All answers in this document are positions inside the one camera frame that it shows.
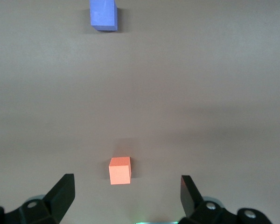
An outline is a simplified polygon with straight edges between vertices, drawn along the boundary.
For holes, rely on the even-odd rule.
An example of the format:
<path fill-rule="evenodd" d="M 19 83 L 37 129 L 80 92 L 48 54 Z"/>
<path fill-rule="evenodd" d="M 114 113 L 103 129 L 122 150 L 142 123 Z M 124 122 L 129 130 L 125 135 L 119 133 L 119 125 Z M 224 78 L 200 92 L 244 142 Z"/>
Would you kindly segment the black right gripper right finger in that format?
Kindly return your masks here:
<path fill-rule="evenodd" d="M 213 200 L 201 196 L 189 175 L 181 176 L 180 199 L 185 212 L 180 224 L 269 224 L 269 218 L 259 210 L 241 208 L 232 214 Z"/>

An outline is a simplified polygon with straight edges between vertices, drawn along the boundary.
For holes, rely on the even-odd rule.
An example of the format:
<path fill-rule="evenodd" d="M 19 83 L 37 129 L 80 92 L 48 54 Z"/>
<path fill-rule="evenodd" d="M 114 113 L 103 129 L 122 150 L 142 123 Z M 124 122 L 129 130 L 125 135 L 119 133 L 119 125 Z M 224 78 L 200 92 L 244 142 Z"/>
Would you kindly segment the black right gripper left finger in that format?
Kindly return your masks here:
<path fill-rule="evenodd" d="M 65 174 L 44 196 L 34 196 L 8 213 L 0 206 L 0 224 L 59 224 L 74 199 L 74 174 Z"/>

